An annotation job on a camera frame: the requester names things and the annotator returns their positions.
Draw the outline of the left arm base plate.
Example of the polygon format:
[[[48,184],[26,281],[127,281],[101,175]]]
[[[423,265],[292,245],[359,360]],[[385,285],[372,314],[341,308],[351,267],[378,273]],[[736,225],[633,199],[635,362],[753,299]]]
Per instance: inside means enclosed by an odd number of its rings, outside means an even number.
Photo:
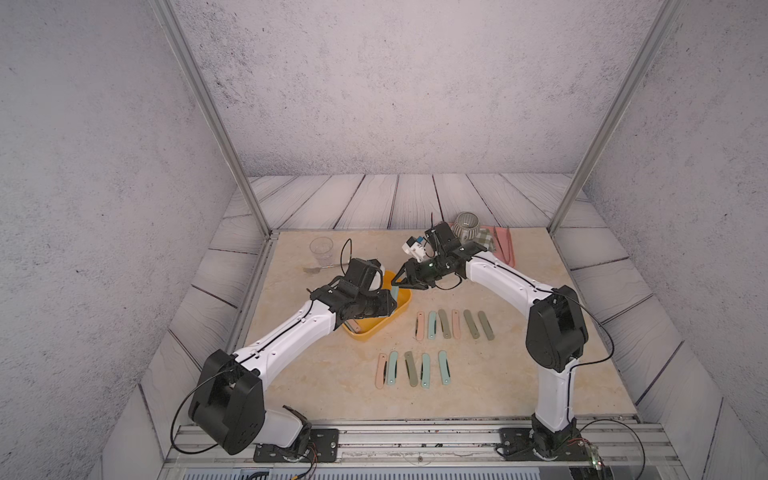
[[[339,447],[338,429],[310,428],[302,430],[287,447],[274,443],[256,443],[255,463],[333,463]]]

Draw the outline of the aluminium rail base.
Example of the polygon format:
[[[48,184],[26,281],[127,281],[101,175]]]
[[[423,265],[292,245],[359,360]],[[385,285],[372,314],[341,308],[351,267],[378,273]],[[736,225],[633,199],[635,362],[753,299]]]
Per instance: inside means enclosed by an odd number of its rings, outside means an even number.
[[[630,419],[588,420],[575,440],[586,462],[510,462],[494,450],[502,428],[520,419],[322,422],[338,429],[333,463],[255,463],[255,444],[229,455],[203,448],[198,427],[183,427],[161,469],[162,479],[685,479],[687,473],[662,427]]]

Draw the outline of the left aluminium frame post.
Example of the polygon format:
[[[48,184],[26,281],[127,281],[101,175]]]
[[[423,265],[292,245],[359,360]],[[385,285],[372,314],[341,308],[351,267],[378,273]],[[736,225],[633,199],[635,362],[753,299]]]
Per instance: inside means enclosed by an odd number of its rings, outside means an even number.
[[[184,35],[172,2],[168,0],[152,0],[150,4],[165,32],[165,36],[174,56],[192,90],[193,96],[196,99],[206,124],[214,136],[238,190],[243,195],[246,206],[254,216],[261,233],[264,236],[269,237],[272,229],[264,217],[256,195],[251,187],[251,183],[245,174],[235,146],[227,132],[214,99]]]

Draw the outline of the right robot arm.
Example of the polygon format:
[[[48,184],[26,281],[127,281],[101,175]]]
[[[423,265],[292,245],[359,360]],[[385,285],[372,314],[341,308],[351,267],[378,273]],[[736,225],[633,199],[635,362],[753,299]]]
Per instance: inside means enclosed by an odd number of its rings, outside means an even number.
[[[528,315],[525,347],[538,366],[538,400],[532,416],[534,452],[553,459],[577,436],[572,400],[574,370],[580,363],[589,334],[575,291],[538,282],[502,263],[490,252],[471,256],[467,247],[455,255],[437,255],[421,262],[409,259],[392,284],[404,289],[435,288],[455,274],[477,283]]]

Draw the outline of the aluminium frame post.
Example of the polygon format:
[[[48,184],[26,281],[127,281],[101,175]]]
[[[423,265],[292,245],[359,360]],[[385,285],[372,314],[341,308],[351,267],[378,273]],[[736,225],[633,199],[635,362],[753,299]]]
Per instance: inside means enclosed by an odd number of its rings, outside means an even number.
[[[254,216],[261,233],[264,236],[269,237],[272,229],[264,217],[256,195],[251,187],[251,183],[245,174],[235,146],[227,132],[214,99],[184,35],[172,2],[168,0],[152,0],[150,4],[165,32],[165,36],[174,56],[192,90],[193,96],[196,99],[206,124],[214,136],[238,190],[243,195],[246,206]]]
[[[547,226],[547,231],[552,237],[554,237],[557,231],[564,226],[564,222],[570,213],[579,192],[585,186],[608,145],[612,134],[620,124],[635,92],[652,66],[654,58],[662,47],[666,37],[669,35],[683,4],[684,1],[681,0],[666,0],[661,3],[660,9],[651,23],[645,39],[630,63],[616,95],[610,103],[600,126],[573,173],[563,198]]]

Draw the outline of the wooden handled spoon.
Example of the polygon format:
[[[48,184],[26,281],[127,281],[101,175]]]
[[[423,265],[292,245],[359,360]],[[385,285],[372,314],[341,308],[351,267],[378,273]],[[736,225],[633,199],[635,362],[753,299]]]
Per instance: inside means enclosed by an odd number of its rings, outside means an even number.
[[[331,270],[331,269],[339,269],[343,265],[340,264],[330,264],[330,265],[324,265],[324,266],[317,266],[317,267],[303,267],[303,271],[306,274],[314,275],[318,274],[324,270]]]

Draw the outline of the teal folding fruit knife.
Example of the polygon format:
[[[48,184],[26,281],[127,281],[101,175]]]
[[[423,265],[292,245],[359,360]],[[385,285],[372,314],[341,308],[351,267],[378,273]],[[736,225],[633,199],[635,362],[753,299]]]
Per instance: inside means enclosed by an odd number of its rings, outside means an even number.
[[[391,351],[386,363],[386,384],[394,385],[397,379],[398,371],[398,352]]]

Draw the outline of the yellow plastic storage box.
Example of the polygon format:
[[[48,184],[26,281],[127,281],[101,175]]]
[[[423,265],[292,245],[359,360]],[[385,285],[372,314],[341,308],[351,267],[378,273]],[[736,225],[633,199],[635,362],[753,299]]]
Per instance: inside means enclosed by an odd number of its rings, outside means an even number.
[[[365,318],[356,320],[360,326],[359,333],[353,333],[344,323],[341,329],[345,331],[351,338],[358,341],[367,341],[372,338],[373,335],[381,331],[389,323],[400,317],[407,309],[411,302],[412,293],[408,289],[399,288],[399,296],[396,300],[397,308],[388,317],[376,317]]]

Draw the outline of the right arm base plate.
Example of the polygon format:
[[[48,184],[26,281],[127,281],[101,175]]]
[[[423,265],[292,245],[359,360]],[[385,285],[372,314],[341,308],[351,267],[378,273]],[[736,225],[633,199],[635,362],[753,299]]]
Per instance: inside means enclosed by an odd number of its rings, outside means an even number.
[[[510,462],[586,462],[589,454],[578,441],[541,434],[530,427],[502,428],[495,452]]]

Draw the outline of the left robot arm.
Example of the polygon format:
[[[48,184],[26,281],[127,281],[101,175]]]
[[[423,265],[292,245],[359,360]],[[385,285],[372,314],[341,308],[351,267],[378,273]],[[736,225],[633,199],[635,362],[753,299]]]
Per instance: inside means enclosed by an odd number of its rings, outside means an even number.
[[[269,385],[344,322],[387,318],[396,308],[388,289],[343,291],[326,285],[312,291],[293,316],[262,339],[232,354],[217,350],[206,359],[191,396],[189,418],[229,455],[254,443],[282,450],[286,457],[303,455],[311,422],[287,406],[268,409]]]

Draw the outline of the striped ceramic cup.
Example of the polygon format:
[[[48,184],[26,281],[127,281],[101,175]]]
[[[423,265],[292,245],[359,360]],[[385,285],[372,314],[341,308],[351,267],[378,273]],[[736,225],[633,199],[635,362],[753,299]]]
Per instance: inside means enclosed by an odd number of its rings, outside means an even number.
[[[472,212],[460,212],[452,224],[452,231],[461,243],[477,238],[480,231],[480,220]]]

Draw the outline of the right aluminium frame post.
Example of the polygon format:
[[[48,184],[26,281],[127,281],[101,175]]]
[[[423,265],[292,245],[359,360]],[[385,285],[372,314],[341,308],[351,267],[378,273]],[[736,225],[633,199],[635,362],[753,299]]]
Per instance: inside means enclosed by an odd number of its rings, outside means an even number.
[[[635,92],[652,66],[654,58],[662,47],[666,37],[669,35],[683,4],[684,1],[681,0],[666,0],[661,3],[660,9],[651,23],[645,39],[630,63],[616,95],[610,103],[600,126],[573,173],[563,198],[547,226],[547,231],[552,237],[554,237],[557,231],[564,226],[564,222],[570,213],[579,192],[585,186],[608,145],[612,134],[620,124]]]

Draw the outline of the pink plastic tray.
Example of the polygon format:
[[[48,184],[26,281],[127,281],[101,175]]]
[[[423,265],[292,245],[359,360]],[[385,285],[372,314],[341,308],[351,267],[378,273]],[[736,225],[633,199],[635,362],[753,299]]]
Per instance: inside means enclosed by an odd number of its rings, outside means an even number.
[[[509,229],[498,226],[482,226],[475,241],[485,246],[503,263],[515,267],[516,260]]]

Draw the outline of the clear plastic cup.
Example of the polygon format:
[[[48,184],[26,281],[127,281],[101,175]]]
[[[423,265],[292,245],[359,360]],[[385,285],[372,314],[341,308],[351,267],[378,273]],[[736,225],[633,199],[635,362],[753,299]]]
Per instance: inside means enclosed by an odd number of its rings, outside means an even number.
[[[320,267],[331,266],[334,263],[334,242],[326,236],[314,238],[309,244],[309,250]]]

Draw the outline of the pink folding fruit knife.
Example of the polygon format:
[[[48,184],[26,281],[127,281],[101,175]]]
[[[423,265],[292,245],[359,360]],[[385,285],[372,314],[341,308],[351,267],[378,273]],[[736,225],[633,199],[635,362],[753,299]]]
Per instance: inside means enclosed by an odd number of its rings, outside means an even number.
[[[415,329],[414,329],[414,337],[418,342],[421,342],[424,340],[426,332],[426,316],[423,311],[417,312],[416,317],[416,323],[415,323]]]

